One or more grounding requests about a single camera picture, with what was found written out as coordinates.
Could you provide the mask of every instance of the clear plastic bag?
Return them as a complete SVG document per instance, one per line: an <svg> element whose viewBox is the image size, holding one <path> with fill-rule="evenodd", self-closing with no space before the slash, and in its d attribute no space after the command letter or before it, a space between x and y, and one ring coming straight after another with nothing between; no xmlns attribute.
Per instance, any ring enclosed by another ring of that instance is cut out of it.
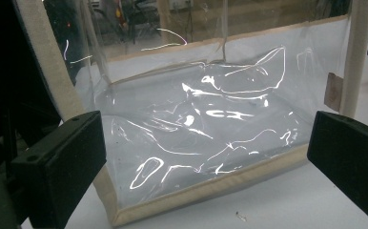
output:
<svg viewBox="0 0 368 229"><path fill-rule="evenodd" d="M306 145L327 74L343 70L347 0L68 3L77 72L54 26L68 14L49 17L85 109L103 115L113 224L250 181Z"/></svg>

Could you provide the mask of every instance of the beige fabric trim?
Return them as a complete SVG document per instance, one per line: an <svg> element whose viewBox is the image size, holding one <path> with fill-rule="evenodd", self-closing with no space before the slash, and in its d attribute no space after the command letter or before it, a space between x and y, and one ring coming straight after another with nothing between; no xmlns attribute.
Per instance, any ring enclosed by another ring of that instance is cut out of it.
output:
<svg viewBox="0 0 368 229"><path fill-rule="evenodd" d="M351 29L345 59L339 113L354 118L359 86L368 47L368 0L355 0L351 9Z"/></svg>
<svg viewBox="0 0 368 229"><path fill-rule="evenodd" d="M170 195L123 209L118 212L112 225L119 226L134 220L143 219L187 203L222 193L237 185L253 181L256 182L262 177L272 176L280 171L307 161L307 149L308 145L303 145L288 153L276 156L256 165L251 165L231 174L198 183Z"/></svg>
<svg viewBox="0 0 368 229"><path fill-rule="evenodd" d="M303 23L298 23L298 24L294 24L294 25L290 25L290 26L268 29L268 30L265 30L265 31L253 31L253 32L242 33L242 34L238 34L238 35L229 36L227 38L226 42L234 41L234 40L242 39L242 38L248 38L248 37L252 37L252 36L264 35L264 34L268 34L268 33L288 31L288 30L293 30L293 29L306 27L306 26L316 26L316 25L321 25L321 24L325 24L325 23L340 21L340 20L343 20L343 19L346 19L346 18L348 18L347 15L341 15L341 16L337 16L337 17L325 18L325 19L312 21L312 22L303 22ZM135 53L131 53L131 54L120 55L120 56L117 56L117 57L110 58L107 61L108 62L113 62L113 61L128 60L128 59L136 58L136 57L139 57L139 56L145 56L145 55L154 55L154 54L168 53L168 52L179 52L179 51L184 51L184 50L188 50L188 49L197 48L197 47L200 47L200 46L210 45L210 44L213 44L213 43L220 43L221 46L222 46L223 41L224 41L224 38L219 38L219 37L218 38L212 38L212 39L208 39L208 40L189 43L185 46L184 45L174 46L174 47L167 47L167 48L163 48L163 49L159 49L159 50L145 51L145 52L135 52Z"/></svg>
<svg viewBox="0 0 368 229"><path fill-rule="evenodd" d="M42 0L16 0L16 3L52 100L62 119L65 121L85 113L69 78ZM116 193L106 166L98 173L93 184L108 212L109 220L113 221L113 216L116 216Z"/></svg>

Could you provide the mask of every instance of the white table surface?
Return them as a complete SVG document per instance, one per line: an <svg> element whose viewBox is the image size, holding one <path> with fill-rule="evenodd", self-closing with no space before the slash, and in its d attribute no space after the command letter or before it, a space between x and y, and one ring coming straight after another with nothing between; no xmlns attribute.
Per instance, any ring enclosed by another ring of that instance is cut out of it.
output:
<svg viewBox="0 0 368 229"><path fill-rule="evenodd" d="M368 125L368 58L356 120ZM31 228L28 220L22 228ZM66 228L112 228L93 186L80 201ZM239 192L120 228L368 229L368 217L308 162Z"/></svg>

